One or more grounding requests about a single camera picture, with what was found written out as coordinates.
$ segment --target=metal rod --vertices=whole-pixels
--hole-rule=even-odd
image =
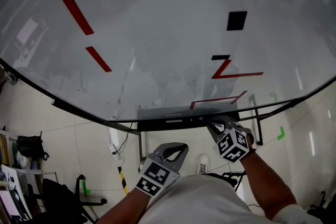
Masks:
[[[254,120],[254,119],[256,119],[256,118],[257,118],[257,116],[251,116],[251,117],[241,118],[239,121]]]
[[[146,132],[141,132],[141,143],[142,143],[142,159],[148,155],[147,152],[147,140],[146,140]]]
[[[43,170],[17,169],[17,168],[12,168],[12,169],[18,170],[18,171],[24,171],[24,172],[43,172]]]
[[[7,153],[8,153],[8,161],[9,161],[9,166],[12,167],[13,166],[13,162],[14,160],[12,159],[12,150],[10,148],[10,143],[9,143],[9,135],[6,134],[6,145],[7,145]]]
[[[58,183],[58,178],[57,178],[57,174],[56,174],[56,172],[55,172],[55,177],[56,177],[56,182]]]
[[[256,116],[257,116],[257,126],[258,126],[258,133],[259,133],[259,141],[257,141],[257,145],[262,146],[263,145],[263,143],[262,143],[263,133],[261,132],[260,119],[258,118],[259,113],[258,113],[257,109],[255,109],[254,111],[255,111]]]
[[[140,156],[140,162],[142,162],[142,140],[141,135],[138,135],[138,141],[139,141],[139,156]]]
[[[267,119],[267,118],[269,118],[271,116],[274,116],[274,115],[276,115],[276,114],[278,114],[278,113],[280,113],[280,112],[282,112],[282,111],[284,111],[286,109],[293,108],[294,106],[296,106],[297,104],[303,102],[306,99],[307,98],[299,99],[299,100],[294,100],[292,102],[289,102],[288,104],[283,105],[282,107],[280,107],[278,109],[273,110],[272,112],[260,115],[260,120],[262,121],[262,120]]]
[[[27,175],[54,175],[55,172],[29,172],[29,171],[21,171],[20,169],[16,170],[19,174],[27,174]]]

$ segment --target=black backpack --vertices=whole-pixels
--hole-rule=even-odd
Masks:
[[[46,161],[49,154],[43,150],[41,136],[42,132],[40,136],[19,136],[16,144],[21,155],[31,157],[32,159],[43,158]]]

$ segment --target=shoe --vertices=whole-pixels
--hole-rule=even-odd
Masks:
[[[197,174],[198,175],[204,175],[208,172],[209,167],[209,157],[205,154],[202,154],[198,158],[197,162]]]

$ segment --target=red tape marking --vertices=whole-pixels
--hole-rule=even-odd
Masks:
[[[209,100],[200,100],[200,101],[194,101],[191,102],[190,108],[189,109],[193,109],[195,107],[196,103],[203,103],[203,102],[211,102],[211,101],[219,101],[219,100],[227,100],[227,99],[235,99],[233,100],[230,104],[234,104],[235,102],[238,101],[239,98],[241,98],[245,93],[247,93],[247,91],[243,91],[241,95],[239,96],[232,96],[232,97],[225,97],[225,98],[218,98],[218,99],[209,99]]]
[[[245,93],[247,93],[247,91],[243,91],[242,94],[241,94],[240,96],[237,96],[236,99],[233,100],[230,104],[234,104],[235,102],[237,102],[238,99],[239,99],[240,97],[242,97]]]
[[[76,20],[79,27],[83,30],[85,35],[93,34],[93,30],[86,21],[84,15],[77,6],[75,0],[63,0],[64,4],[67,6],[73,18]]]
[[[104,69],[105,72],[112,71],[93,47],[87,47],[86,50],[91,54],[91,56],[94,58],[94,60],[96,60],[101,68]]]
[[[238,78],[238,77],[249,77],[249,76],[261,76],[264,72],[257,73],[243,73],[243,74],[232,74],[232,75],[221,75],[224,69],[231,63],[231,60],[225,60],[217,72],[213,75],[212,79],[228,79],[228,78]]]

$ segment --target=white shirt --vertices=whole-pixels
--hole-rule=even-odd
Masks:
[[[283,208],[272,221],[255,215],[229,183],[205,175],[181,178],[161,193],[139,221],[139,224],[154,223],[322,224],[298,205]]]

